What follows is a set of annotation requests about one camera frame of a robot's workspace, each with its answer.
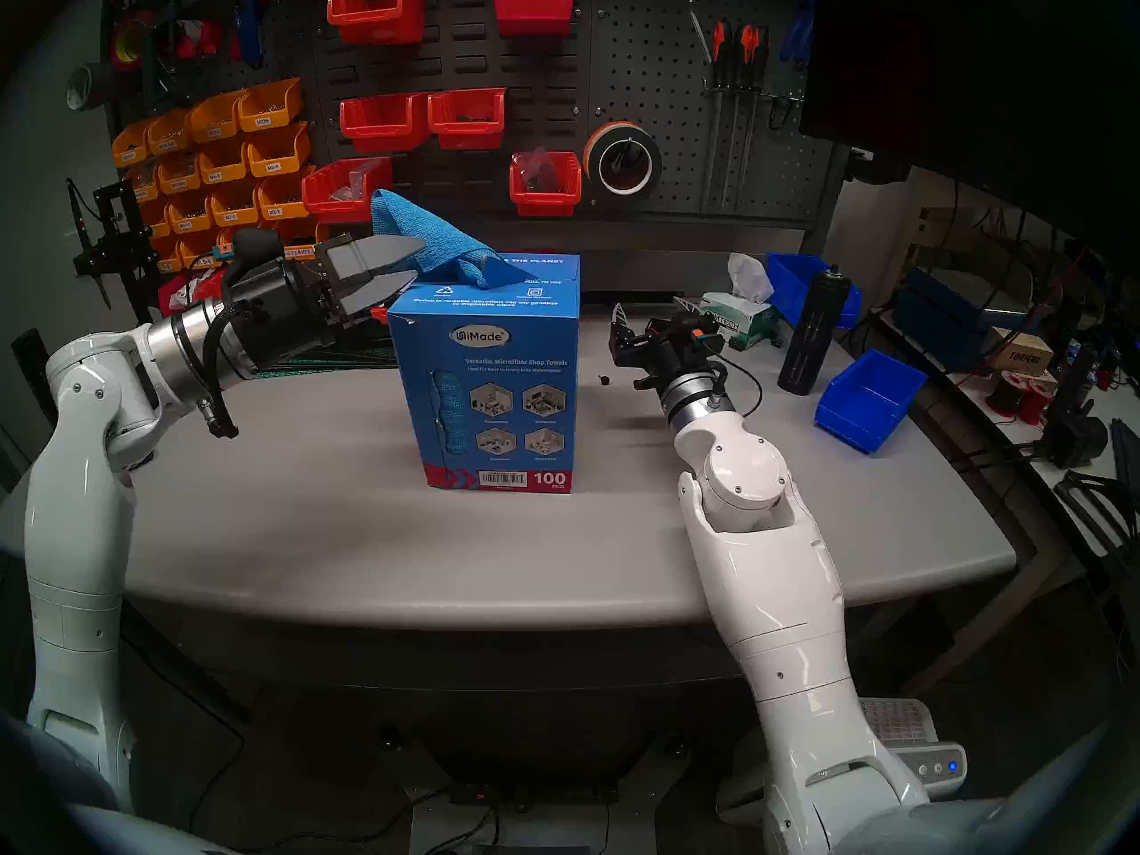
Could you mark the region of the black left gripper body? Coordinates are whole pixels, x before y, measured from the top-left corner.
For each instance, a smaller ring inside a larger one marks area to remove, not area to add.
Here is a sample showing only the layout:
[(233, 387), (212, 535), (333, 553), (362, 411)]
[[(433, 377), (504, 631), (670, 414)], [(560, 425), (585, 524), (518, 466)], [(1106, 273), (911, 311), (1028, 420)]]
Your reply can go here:
[(253, 262), (234, 254), (222, 287), (223, 303), (234, 312), (230, 326), (255, 370), (329, 347), (347, 323), (316, 260)]

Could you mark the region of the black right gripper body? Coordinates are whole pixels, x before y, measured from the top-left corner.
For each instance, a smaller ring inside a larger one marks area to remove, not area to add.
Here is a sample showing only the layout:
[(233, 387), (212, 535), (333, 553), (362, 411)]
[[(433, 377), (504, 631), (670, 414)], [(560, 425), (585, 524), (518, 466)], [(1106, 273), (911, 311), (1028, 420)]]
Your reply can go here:
[(663, 392), (676, 378), (698, 374), (712, 378), (714, 392), (724, 392), (726, 366), (715, 360), (724, 347), (725, 337), (712, 317), (701, 321), (651, 318), (641, 334), (633, 328), (611, 329), (610, 325), (610, 355), (614, 367), (645, 374), (636, 378), (634, 386), (637, 390)]

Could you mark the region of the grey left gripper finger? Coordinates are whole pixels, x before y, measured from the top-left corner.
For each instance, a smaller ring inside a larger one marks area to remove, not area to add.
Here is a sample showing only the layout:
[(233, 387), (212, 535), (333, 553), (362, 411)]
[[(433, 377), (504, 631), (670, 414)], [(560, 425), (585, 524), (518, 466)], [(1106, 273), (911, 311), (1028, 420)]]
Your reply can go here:
[(425, 249), (425, 241), (399, 235), (357, 238), (342, 234), (317, 244), (317, 260), (329, 280), (365, 280), (397, 271)]
[(380, 272), (368, 277), (358, 290), (344, 292), (337, 299), (337, 312), (343, 321), (356, 321), (372, 316), (375, 308), (385, 308), (400, 298), (420, 278), (415, 270)]

